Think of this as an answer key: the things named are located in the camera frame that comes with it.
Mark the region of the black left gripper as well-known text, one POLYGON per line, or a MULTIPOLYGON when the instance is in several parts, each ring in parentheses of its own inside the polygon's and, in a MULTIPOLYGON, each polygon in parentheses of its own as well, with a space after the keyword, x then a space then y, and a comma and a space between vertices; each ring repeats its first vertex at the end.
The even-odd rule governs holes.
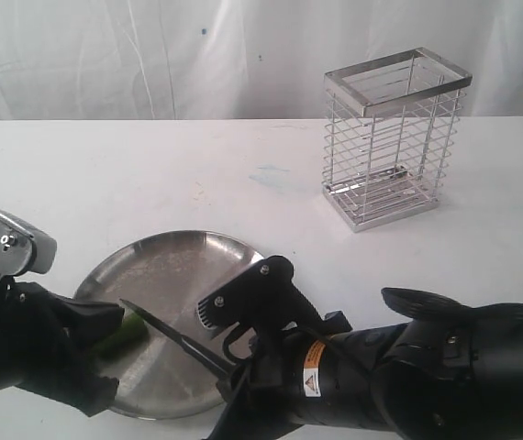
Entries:
POLYGON ((0 283, 0 390, 17 387, 88 417, 110 408, 119 380, 83 369, 83 344, 122 325, 113 302, 76 300, 35 282, 0 283))

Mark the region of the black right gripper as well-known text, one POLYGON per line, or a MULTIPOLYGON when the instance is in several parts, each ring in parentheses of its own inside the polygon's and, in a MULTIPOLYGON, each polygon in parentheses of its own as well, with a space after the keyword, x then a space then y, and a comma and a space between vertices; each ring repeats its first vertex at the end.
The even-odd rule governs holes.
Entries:
POLYGON ((265 439, 266 426, 387 426, 371 376, 399 337, 388 325, 329 335, 290 331, 277 357, 255 346, 232 375, 227 405, 208 439, 265 439))

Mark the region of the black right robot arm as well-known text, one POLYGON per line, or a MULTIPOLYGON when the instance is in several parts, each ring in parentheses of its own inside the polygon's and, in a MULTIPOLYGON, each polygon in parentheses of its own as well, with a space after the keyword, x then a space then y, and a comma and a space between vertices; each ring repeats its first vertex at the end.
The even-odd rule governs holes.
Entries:
POLYGON ((471 307, 386 287, 401 324, 355 330, 340 312, 289 318, 234 374, 214 439, 306 426, 404 439, 523 439, 523 302, 471 307))

